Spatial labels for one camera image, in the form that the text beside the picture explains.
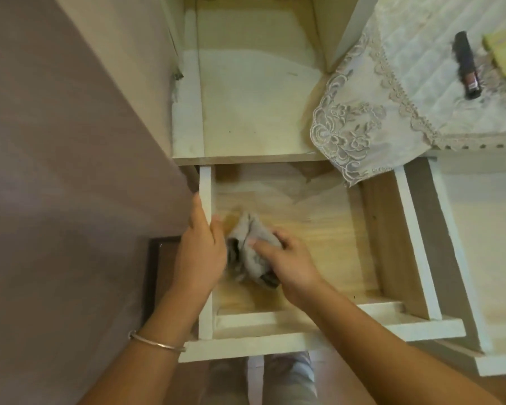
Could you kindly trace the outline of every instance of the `forearm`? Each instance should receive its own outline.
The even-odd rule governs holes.
[[[139,335],[181,347],[205,300],[204,295],[195,292],[169,290]],[[160,405],[178,356],[176,352],[131,340],[79,404]]]
[[[304,311],[379,404],[499,404],[440,361],[407,345],[323,282]]]

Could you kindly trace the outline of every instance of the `crumpled cloth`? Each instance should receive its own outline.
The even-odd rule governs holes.
[[[249,278],[261,286],[277,288],[280,282],[270,263],[248,245],[249,239],[261,239],[282,248],[281,242],[257,215],[244,212],[227,236],[227,270],[237,281]]]

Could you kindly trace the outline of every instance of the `person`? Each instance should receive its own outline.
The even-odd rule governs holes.
[[[273,266],[285,297],[310,316],[378,404],[500,404],[464,375],[407,345],[339,294],[317,271],[301,240],[283,229],[274,234],[283,249],[261,240],[252,247]],[[226,262],[221,221],[213,217],[207,223],[196,194],[172,285],[138,334],[182,347]],[[173,350],[132,339],[79,404],[160,405],[178,356]],[[214,361],[203,403],[247,404],[245,367],[243,359]],[[264,405],[318,403],[307,354],[266,356],[265,373],[271,377],[265,375]]]

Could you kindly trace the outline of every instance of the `white drawer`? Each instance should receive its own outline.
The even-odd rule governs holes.
[[[231,230],[240,211],[282,226],[309,246],[339,291],[406,341],[464,336],[442,317],[403,168],[347,189],[327,161],[204,166],[206,215]],[[180,361],[318,349],[327,342],[280,289],[223,278]]]
[[[405,166],[441,311],[462,318],[467,330],[424,347],[480,375],[499,375],[506,374],[506,157],[475,159]]]
[[[173,38],[178,165],[319,160],[309,138],[331,70],[377,0],[186,0]],[[167,14],[181,14],[169,8]]]

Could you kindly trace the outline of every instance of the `silver bangle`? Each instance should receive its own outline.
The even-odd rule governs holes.
[[[131,330],[129,332],[129,334],[128,334],[128,337],[129,337],[130,340],[132,340],[132,339],[135,338],[135,340],[146,342],[147,344],[153,345],[154,347],[165,348],[165,349],[168,349],[170,351],[175,351],[176,353],[184,353],[184,352],[186,352],[186,347],[171,347],[169,345],[159,344],[158,342],[147,340],[146,338],[141,337],[140,335],[138,335],[137,334],[137,330]]]

